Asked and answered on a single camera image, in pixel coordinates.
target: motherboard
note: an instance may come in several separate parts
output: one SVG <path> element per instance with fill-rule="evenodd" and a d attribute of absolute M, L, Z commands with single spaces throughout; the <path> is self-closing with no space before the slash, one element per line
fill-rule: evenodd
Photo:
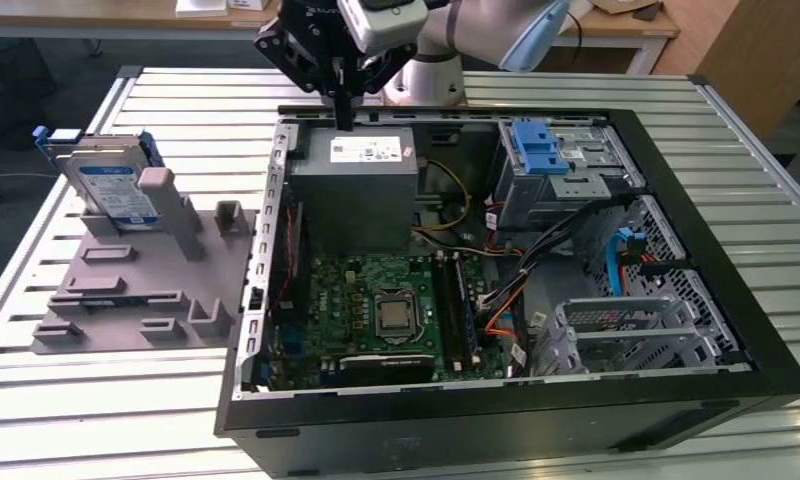
<path fill-rule="evenodd" d="M 474 323 L 484 291 L 474 256 L 312 259 L 307 322 L 278 332 L 282 387 L 503 377 L 499 345 L 479 341 Z"/>

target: blue plastic clip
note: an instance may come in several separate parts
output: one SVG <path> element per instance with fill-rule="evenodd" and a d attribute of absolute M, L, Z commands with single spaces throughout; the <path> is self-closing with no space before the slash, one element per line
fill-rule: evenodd
<path fill-rule="evenodd" d="M 57 168 L 56 167 L 56 157 L 53 155 L 51 155 L 51 153 L 48 152 L 48 149 L 44 148 L 44 145 L 48 143 L 49 133 L 51 133 L 51 130 L 48 129 L 48 127 L 45 127 L 44 125 L 39 125 L 36 127 L 36 129 L 32 131 L 32 136 L 36 137 L 36 140 L 35 140 L 36 148 L 44 154 L 44 158 L 48 159 L 51 166 L 53 168 Z"/>
<path fill-rule="evenodd" d="M 566 175 L 570 164 L 558 153 L 558 139 L 543 122 L 521 121 L 513 124 L 513 139 L 525 163 L 525 173 Z"/>
<path fill-rule="evenodd" d="M 39 151 L 44 154 L 44 157 L 51 162 L 53 168 L 59 169 L 56 165 L 56 156 L 48 152 L 48 144 L 70 144 L 74 145 L 83 138 L 83 130 L 57 128 L 51 135 L 51 129 L 44 125 L 39 125 L 32 131 L 32 136 L 36 137 L 35 144 Z"/>
<path fill-rule="evenodd" d="M 163 167 L 163 156 L 160 155 L 160 151 L 158 150 L 158 142 L 155 141 L 155 137 L 151 135 L 151 132 L 143 130 L 143 133 L 139 134 L 139 141 L 143 147 L 143 151 L 146 152 L 146 156 L 148 157 L 148 163 L 152 167 Z"/>

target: black computer chassis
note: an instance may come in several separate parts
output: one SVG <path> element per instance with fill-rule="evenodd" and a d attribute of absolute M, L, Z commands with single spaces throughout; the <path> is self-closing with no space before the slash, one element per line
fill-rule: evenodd
<path fill-rule="evenodd" d="M 376 395 L 232 401 L 234 329 L 215 433 L 234 438 L 274 477 L 380 472 L 663 449 L 745 413 L 800 398 L 800 366 L 673 170 L 629 110 L 364 108 L 383 115 L 602 116 L 617 129 L 651 194 L 733 328 L 750 372 L 514 384 Z M 283 107 L 314 126 L 320 107 Z"/>

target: ram slot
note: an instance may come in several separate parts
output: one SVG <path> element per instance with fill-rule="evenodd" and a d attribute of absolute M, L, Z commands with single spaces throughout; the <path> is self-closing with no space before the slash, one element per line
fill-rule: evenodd
<path fill-rule="evenodd" d="M 471 363 L 471 352 L 466 340 L 463 308 L 458 291 L 456 262 L 436 255 L 431 264 L 436 314 L 442 335 L 444 368 L 459 372 Z"/>
<path fill-rule="evenodd" d="M 459 257 L 459 254 L 454 254 L 454 269 L 456 271 L 456 289 L 459 292 L 460 300 L 463 334 L 466 336 L 466 352 L 468 353 L 467 361 L 470 361 L 471 364 L 475 365 L 480 363 L 480 357 L 478 356 L 480 346 L 478 344 L 478 333 L 475 331 L 475 307 L 468 293 L 470 287 L 466 282 L 466 274 L 463 272 L 463 261 Z"/>

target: aluminum extrusion table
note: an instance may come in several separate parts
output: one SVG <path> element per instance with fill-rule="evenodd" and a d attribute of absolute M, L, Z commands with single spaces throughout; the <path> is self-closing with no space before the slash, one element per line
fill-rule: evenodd
<path fill-rule="evenodd" d="M 638 112 L 800 362 L 800 188 L 714 90 L 658 76 L 468 73 L 466 82 L 472 105 Z M 275 70 L 147 68 L 116 80 L 90 131 L 147 126 L 196 207 L 236 199 L 255 208 L 276 107 L 316 102 Z M 84 234 L 82 209 L 61 177 L 0 279 L 0 480 L 263 478 L 234 442 L 212 434 L 224 349 L 29 351 Z M 800 401 L 666 451 L 379 478 L 407 476 L 798 479 Z"/>

